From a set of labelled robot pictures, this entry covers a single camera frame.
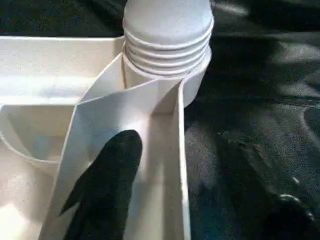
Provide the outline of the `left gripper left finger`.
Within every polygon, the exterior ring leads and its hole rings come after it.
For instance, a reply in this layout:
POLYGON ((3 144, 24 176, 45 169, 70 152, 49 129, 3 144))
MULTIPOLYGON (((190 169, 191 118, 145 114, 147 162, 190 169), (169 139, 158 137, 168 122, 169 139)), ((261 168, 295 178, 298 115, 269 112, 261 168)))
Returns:
POLYGON ((121 240, 143 143, 137 131, 113 136, 76 181, 60 212, 77 206, 66 240, 121 240))

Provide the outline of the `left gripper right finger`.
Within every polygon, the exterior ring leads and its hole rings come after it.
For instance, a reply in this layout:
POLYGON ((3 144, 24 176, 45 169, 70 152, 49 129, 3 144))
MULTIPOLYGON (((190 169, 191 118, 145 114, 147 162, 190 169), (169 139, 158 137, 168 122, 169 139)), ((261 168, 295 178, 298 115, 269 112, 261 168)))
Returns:
POLYGON ((265 148, 240 132, 219 132, 217 155, 248 240, 318 240, 320 206, 265 148))

